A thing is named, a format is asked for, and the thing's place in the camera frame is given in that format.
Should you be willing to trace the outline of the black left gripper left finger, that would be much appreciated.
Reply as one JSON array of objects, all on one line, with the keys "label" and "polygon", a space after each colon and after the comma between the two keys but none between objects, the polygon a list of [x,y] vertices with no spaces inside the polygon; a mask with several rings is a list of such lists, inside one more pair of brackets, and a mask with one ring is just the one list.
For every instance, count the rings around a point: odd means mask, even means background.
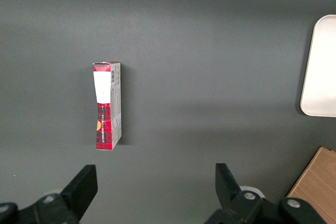
[{"label": "black left gripper left finger", "polygon": [[85,165],[60,193],[42,196],[24,209],[1,203],[1,223],[79,223],[98,191],[95,165]]}]

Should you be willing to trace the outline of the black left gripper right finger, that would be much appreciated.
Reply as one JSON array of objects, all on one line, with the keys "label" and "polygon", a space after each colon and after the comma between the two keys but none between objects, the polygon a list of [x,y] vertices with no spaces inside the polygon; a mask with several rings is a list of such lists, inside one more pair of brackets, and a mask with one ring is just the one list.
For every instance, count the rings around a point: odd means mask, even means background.
[{"label": "black left gripper right finger", "polygon": [[215,166],[215,189],[221,208],[206,223],[325,223],[303,199],[285,197],[274,204],[242,190],[225,163]]}]

